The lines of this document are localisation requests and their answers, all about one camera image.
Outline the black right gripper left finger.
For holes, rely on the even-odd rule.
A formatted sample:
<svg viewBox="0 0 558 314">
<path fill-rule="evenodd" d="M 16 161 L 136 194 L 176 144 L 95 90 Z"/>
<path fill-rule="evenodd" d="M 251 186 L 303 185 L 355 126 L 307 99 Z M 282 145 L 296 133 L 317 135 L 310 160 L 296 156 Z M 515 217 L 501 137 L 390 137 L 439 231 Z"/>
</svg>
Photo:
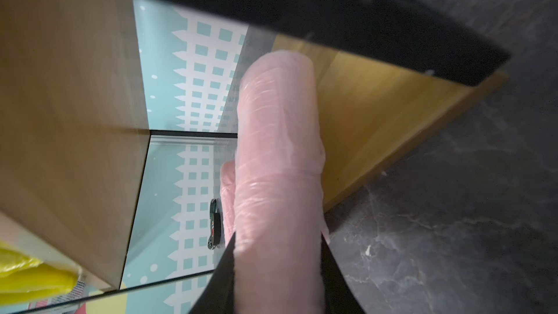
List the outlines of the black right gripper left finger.
<svg viewBox="0 0 558 314">
<path fill-rule="evenodd" d="M 235 313 L 235 237 L 233 234 L 201 296 L 189 314 Z"/>
</svg>

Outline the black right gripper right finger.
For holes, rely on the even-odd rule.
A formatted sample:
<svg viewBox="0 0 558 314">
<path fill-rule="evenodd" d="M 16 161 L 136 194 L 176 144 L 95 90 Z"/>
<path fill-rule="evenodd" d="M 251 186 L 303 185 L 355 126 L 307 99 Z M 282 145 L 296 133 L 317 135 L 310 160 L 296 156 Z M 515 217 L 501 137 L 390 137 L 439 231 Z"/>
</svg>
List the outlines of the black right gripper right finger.
<svg viewBox="0 0 558 314">
<path fill-rule="evenodd" d="M 321 276 L 327 314 L 365 314 L 328 247 L 325 237 L 321 241 Z"/>
</svg>

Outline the pink trash bag roll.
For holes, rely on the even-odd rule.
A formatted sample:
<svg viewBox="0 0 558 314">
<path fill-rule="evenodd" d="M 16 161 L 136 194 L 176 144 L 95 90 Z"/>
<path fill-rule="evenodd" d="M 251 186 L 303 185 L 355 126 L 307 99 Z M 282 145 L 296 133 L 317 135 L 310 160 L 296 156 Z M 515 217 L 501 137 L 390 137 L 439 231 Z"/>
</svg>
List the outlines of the pink trash bag roll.
<svg viewBox="0 0 558 314">
<path fill-rule="evenodd" d="M 235 232 L 235 161 L 226 161 L 220 171 L 220 196 L 225 245 Z"/>
<path fill-rule="evenodd" d="M 323 313 L 321 175 L 312 61 L 281 50 L 245 73 L 235 154 L 235 309 Z"/>
</svg>

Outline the yellow trash bag roll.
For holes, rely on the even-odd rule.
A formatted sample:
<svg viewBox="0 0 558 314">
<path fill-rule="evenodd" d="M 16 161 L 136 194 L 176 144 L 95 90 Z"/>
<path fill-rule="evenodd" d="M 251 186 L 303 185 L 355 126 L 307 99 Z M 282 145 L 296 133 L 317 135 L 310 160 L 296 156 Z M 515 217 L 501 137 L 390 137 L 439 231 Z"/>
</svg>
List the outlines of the yellow trash bag roll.
<svg viewBox="0 0 558 314">
<path fill-rule="evenodd" d="M 1 244 L 1 305 L 20 305 L 70 293 L 79 276 Z"/>
</svg>

